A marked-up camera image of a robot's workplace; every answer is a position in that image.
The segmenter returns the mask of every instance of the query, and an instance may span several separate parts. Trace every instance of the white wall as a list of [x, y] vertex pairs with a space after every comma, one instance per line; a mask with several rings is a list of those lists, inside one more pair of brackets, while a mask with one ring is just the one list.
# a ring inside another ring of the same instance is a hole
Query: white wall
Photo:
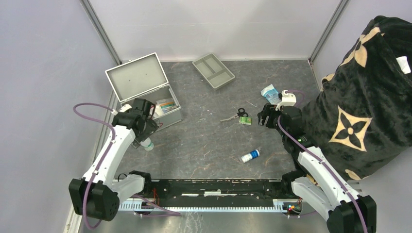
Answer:
[[122, 60], [306, 59], [339, 0], [90, 0]]
[[411, 232], [412, 148], [361, 181], [362, 190], [378, 206], [377, 233]]
[[76, 0], [1, 1], [0, 42], [0, 232], [59, 233], [101, 131], [72, 107], [107, 104], [115, 64]]
[[318, 84], [324, 76], [335, 72], [370, 20], [383, 15], [412, 22], [411, 10], [411, 0], [351, 0], [313, 61]]

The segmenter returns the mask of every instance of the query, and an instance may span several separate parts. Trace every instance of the wire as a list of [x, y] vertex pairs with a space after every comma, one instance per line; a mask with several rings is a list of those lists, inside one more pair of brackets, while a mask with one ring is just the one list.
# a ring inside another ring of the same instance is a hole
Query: wire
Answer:
[[158, 206], [158, 205], [156, 205], [156, 204], [154, 204], [154, 203], [150, 202], [149, 200], [147, 200], [146, 198], [144, 198], [144, 197], [142, 197], [142, 196], [140, 196], [140, 195], [138, 195], [138, 194], [134, 194], [132, 197], [133, 197], [133, 198], [140, 198], [140, 199], [142, 199], [143, 201], [147, 202], [147, 204], [148, 204], [148, 205], [151, 205], [151, 206], [153, 206], [154, 208], [157, 208], [157, 209], [160, 209], [160, 210], [163, 210], [163, 211], [165, 211], [165, 212], [168, 212], [168, 213], [169, 213], [169, 214], [166, 214], [166, 215], [140, 215], [141, 217], [169, 217], [169, 216], [181, 216], [181, 215], [180, 215], [180, 213], [178, 213], [178, 212], [174, 212], [174, 211], [171, 211], [171, 210], [167, 210], [167, 209], [165, 209], [165, 208], [163, 208], [163, 207], [160, 207], [160, 206]]
[[124, 175], [125, 178], [127, 177], [127, 174], [125, 174], [125, 173], [120, 173], [120, 174], [117, 176], [117, 182], [120, 182], [120, 176], [121, 176], [121, 175]]
[[155, 192], [155, 196], [157, 197], [157, 205], [160, 205], [160, 197], [157, 192]]
[[[322, 162], [322, 159], [319, 158], [319, 156], [315, 155], [312, 151], [308, 150], [305, 148], [302, 144], [300, 144], [294, 137], [292, 137], [280, 124], [280, 116], [277, 118], [277, 125], [279, 126], [280, 130], [288, 137], [290, 138], [294, 143], [296, 143], [300, 148], [302, 148], [304, 151], [306, 151], [308, 154], [310, 154], [313, 158], [315, 158], [317, 161]], [[348, 197], [351, 199], [353, 205], [356, 208], [356, 211], [358, 212], [360, 222], [362, 224], [363, 232], [368, 233], [368, 229], [366, 227], [365, 219], [363, 219], [363, 214], [361, 209], [358, 206], [358, 203], [356, 202], [355, 198], [352, 196], [351, 193], [348, 192], [348, 189], [346, 186], [342, 183], [342, 181], [336, 176], [336, 174], [332, 171], [332, 169], [326, 164], [326, 163], [321, 163], [323, 166], [326, 168], [326, 170], [329, 171], [329, 173], [332, 175], [332, 177], [338, 182], [338, 184], [341, 186], [341, 188], [346, 192]]]
[[104, 158], [105, 158], [106, 155], [109, 153], [109, 150], [110, 150], [110, 148], [111, 148], [112, 145], [113, 145], [113, 140], [115, 140], [116, 132], [115, 132], [115, 129], [113, 128], [113, 126], [111, 126], [109, 123], [104, 122], [104, 121], [102, 121], [102, 120], [98, 120], [98, 119], [92, 118], [92, 117], [88, 117], [88, 116], [85, 116], [85, 115], [79, 113], [76, 108], [79, 107], [79, 106], [83, 106], [83, 105], [99, 106], [99, 107], [105, 108], [105, 109], [107, 109], [107, 110], [109, 110], [109, 111], [111, 111], [111, 112], [113, 112], [113, 109], [111, 109], [111, 108], [109, 108], [109, 107], [107, 107], [107, 106], [98, 104], [98, 103], [79, 103], [79, 104], [76, 104], [76, 105], [73, 107], [74, 113], [77, 114], [78, 116], [80, 116], [81, 118], [84, 118], [84, 119], [86, 119], [86, 120], [91, 120], [91, 121], [94, 121], [94, 122], [98, 122], [98, 123], [100, 123], [100, 124], [103, 124], [103, 125], [107, 126], [107, 127], [110, 129], [110, 131], [112, 132], [112, 140], [109, 142], [109, 145], [107, 145], [106, 150], [103, 152], [102, 157], [101, 157], [100, 160], [98, 161], [98, 163], [97, 163], [97, 165], [96, 165], [96, 169], [95, 169], [96, 172], [93, 172], [93, 173], [92, 173], [92, 175], [91, 175], [91, 177], [90, 177], [90, 180], [89, 180], [89, 182], [87, 183], [87, 186], [86, 186], [85, 196], [83, 197], [83, 207], [82, 207], [82, 214], [83, 214], [83, 216], [84, 216], [83, 220], [85, 221], [85, 225], [86, 225], [86, 227], [87, 227], [89, 230], [94, 230], [94, 229], [96, 229], [96, 228], [100, 225], [100, 223], [102, 222], [102, 220], [99, 220], [99, 221], [96, 223], [96, 225], [94, 225], [94, 226], [91, 226], [91, 225], [90, 225], [90, 223], [89, 223], [89, 221], [88, 221], [88, 219], [87, 219], [87, 198], [88, 198], [88, 195], [89, 195], [89, 191], [90, 191], [91, 184], [93, 183], [93, 180], [94, 180], [94, 178], [96, 177], [96, 173], [99, 172], [99, 168], [100, 168], [100, 166], [102, 165]]
[[153, 116], [155, 115], [155, 110], [156, 110], [156, 105], [152, 105], [151, 107], [150, 107], [150, 109], [152, 109], [153, 108], [153, 111], [152, 111], [152, 115], [150, 116], [150, 120], [153, 118]]
[[313, 212], [310, 212], [310, 213], [307, 213], [307, 214], [302, 214], [302, 215], [297, 215], [297, 216], [295, 216], [295, 215], [286, 215], [286, 214], [283, 214], [283, 215], [288, 217], [288, 218], [301, 218], [301, 217], [310, 216], [310, 215], [313, 215], [313, 214], [316, 214], [316, 213], [317, 212], [315, 210]]
[[293, 212], [295, 212], [295, 213], [297, 213], [298, 215], [300, 215], [300, 213], [302, 212], [299, 212], [299, 211], [296, 211], [296, 210], [294, 210], [294, 209], [291, 209], [291, 211], [293, 211]]
[[288, 90], [286, 93], [299, 93], [299, 94], [302, 95], [302, 99], [301, 99], [299, 102], [297, 102], [297, 103], [295, 104], [295, 106], [299, 106], [299, 105], [305, 100], [305, 97], [306, 97], [306, 95], [305, 95], [305, 93], [304, 93], [303, 91]]

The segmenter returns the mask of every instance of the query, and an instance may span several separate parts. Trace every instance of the white cylinder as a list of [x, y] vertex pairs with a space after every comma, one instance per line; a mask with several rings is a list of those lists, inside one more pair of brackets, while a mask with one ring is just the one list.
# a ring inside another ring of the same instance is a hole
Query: white cylinder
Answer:
[[246, 163], [247, 161], [250, 161], [250, 160], [252, 160], [252, 159], [254, 159], [254, 158], [259, 157], [259, 155], [260, 155], [260, 152], [259, 152], [258, 149], [256, 149], [256, 150], [250, 152], [249, 154], [246, 154], [246, 155], [242, 156], [242, 157], [240, 158], [240, 160], [241, 160], [242, 162]]
[[147, 151], [153, 150], [153, 148], [155, 147], [155, 145], [150, 140], [150, 138], [147, 138], [146, 140], [141, 141], [140, 145], [143, 146], [144, 149], [147, 150]]

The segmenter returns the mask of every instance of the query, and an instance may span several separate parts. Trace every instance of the gray plastic tray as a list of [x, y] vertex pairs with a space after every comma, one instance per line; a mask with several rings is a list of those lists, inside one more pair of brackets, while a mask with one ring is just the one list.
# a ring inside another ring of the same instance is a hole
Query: gray plastic tray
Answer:
[[194, 61], [193, 65], [215, 90], [235, 78], [235, 75], [213, 53]]

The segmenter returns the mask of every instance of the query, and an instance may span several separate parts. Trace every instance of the gray storage box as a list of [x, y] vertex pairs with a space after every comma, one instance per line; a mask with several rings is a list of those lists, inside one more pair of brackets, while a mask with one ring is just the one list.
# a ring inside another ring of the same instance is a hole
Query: gray storage box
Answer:
[[180, 104], [156, 53], [106, 70], [106, 75], [121, 105], [133, 104], [135, 98], [157, 100], [173, 98], [177, 108], [155, 119], [164, 129], [182, 120]]
[[213, 53], [194, 61], [193, 65], [215, 90], [235, 78], [235, 75]]

